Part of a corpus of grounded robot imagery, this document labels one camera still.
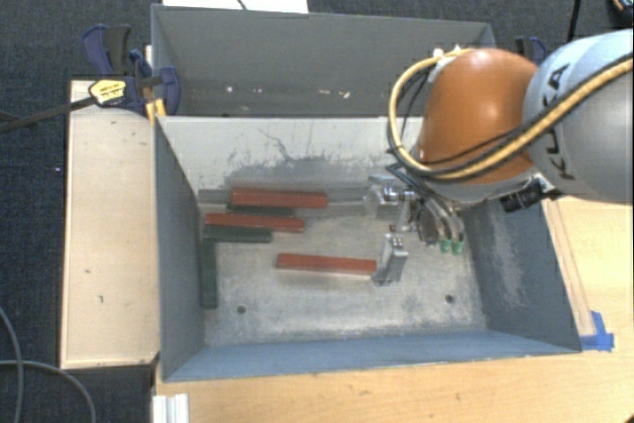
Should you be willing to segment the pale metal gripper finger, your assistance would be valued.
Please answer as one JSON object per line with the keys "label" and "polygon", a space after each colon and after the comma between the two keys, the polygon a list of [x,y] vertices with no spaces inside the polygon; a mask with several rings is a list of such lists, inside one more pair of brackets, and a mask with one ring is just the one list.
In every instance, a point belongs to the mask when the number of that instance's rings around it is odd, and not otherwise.
{"label": "pale metal gripper finger", "polygon": [[380,212],[397,206],[396,179],[383,174],[371,174],[369,187],[365,195],[365,211],[369,216],[377,217]]}
{"label": "pale metal gripper finger", "polygon": [[377,268],[371,275],[376,286],[389,286],[399,282],[408,260],[409,254],[404,248],[401,236],[387,234],[383,240]]}

